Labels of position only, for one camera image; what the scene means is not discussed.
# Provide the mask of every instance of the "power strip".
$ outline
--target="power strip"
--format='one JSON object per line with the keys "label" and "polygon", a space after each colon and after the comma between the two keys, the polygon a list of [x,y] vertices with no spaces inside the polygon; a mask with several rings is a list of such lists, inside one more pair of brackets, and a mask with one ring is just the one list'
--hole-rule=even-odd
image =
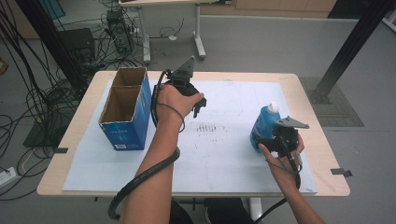
{"label": "power strip", "polygon": [[10,167],[6,171],[3,171],[0,174],[0,188],[4,187],[5,185],[11,183],[14,179],[17,179],[18,176],[15,173],[14,167]]}

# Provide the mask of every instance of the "wrist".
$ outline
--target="wrist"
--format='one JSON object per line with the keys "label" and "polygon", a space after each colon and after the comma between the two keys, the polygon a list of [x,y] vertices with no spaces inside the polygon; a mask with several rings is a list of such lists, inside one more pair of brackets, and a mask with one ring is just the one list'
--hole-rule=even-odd
{"label": "wrist", "polygon": [[158,120],[157,129],[164,127],[166,130],[173,132],[179,131],[183,123],[183,119],[176,113],[170,113],[166,117]]}
{"label": "wrist", "polygon": [[285,195],[285,197],[294,195],[295,193],[300,193],[300,191],[295,186],[295,183],[279,185],[279,188],[282,191],[283,195]]}

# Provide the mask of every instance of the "metal table leg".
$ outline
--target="metal table leg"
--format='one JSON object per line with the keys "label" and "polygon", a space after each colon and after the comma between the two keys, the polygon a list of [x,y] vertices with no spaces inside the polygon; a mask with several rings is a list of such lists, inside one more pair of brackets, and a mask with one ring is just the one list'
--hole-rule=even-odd
{"label": "metal table leg", "polygon": [[389,18],[382,19],[382,22],[384,22],[390,29],[392,29],[393,32],[396,32],[396,25],[394,24],[395,21],[396,21],[396,9],[389,16]]}
{"label": "metal table leg", "polygon": [[149,49],[149,35],[146,33],[146,26],[145,26],[145,18],[143,16],[143,8],[142,7],[137,7],[137,13],[139,15],[139,20],[140,20],[140,29],[142,32],[142,38],[143,38],[143,61],[145,63],[150,63],[151,62],[151,55],[150,55],[150,49]]}
{"label": "metal table leg", "polygon": [[201,7],[199,4],[195,4],[195,31],[192,32],[195,40],[195,45],[198,49],[198,54],[201,59],[204,59],[206,56],[204,45],[202,44],[202,40],[200,37],[200,15],[201,15]]}
{"label": "metal table leg", "polygon": [[262,199],[249,198],[248,205],[249,205],[251,219],[257,220],[257,218],[259,218],[262,215]]}

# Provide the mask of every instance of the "hand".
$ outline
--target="hand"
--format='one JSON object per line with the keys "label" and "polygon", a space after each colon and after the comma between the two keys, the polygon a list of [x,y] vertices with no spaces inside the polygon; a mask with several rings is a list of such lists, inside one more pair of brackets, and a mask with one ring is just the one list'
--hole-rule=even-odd
{"label": "hand", "polygon": [[[296,181],[295,175],[292,173],[291,165],[287,157],[283,158],[275,158],[268,148],[263,145],[259,144],[259,148],[262,150],[262,154],[264,155],[265,159],[268,161],[268,164],[271,169],[271,173],[274,176],[276,183],[279,185],[282,192],[287,189],[297,189],[296,188]],[[298,146],[296,150],[291,152],[292,157],[296,157],[296,151],[302,152],[304,150],[304,142],[303,138],[298,134]],[[298,160],[293,160],[298,167]]]}
{"label": "hand", "polygon": [[157,116],[158,120],[172,119],[174,116],[180,115],[183,118],[177,118],[180,121],[184,119],[188,114],[190,114],[193,106],[204,98],[203,93],[196,93],[193,96],[182,95],[174,86],[172,85],[161,85],[158,104],[157,104]]}

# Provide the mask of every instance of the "cardboard box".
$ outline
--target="cardboard box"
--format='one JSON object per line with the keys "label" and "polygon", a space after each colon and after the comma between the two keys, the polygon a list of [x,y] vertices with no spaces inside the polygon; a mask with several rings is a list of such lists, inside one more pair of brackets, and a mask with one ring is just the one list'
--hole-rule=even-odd
{"label": "cardboard box", "polygon": [[120,68],[107,96],[99,126],[116,150],[143,150],[151,90],[144,67]]}

